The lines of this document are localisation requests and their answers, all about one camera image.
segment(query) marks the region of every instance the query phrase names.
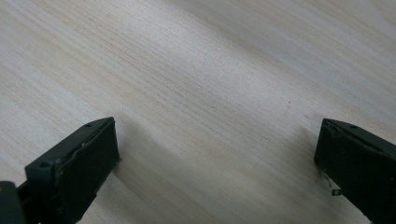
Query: wooden surface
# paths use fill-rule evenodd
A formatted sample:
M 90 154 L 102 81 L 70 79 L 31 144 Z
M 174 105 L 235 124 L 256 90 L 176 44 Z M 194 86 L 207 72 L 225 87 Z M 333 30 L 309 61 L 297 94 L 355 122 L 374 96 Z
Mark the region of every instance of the wooden surface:
M 89 121 L 119 168 L 80 223 L 369 223 L 323 118 L 396 137 L 393 0 L 0 1 L 0 179 Z

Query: table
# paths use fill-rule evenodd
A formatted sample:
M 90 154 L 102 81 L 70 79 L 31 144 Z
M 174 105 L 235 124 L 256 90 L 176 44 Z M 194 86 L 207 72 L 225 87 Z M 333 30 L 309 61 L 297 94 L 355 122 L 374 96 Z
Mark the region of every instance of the table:
M 80 223 L 369 223 L 313 162 L 323 118 L 395 143 L 392 0 L 0 2 L 0 179 L 114 117 Z

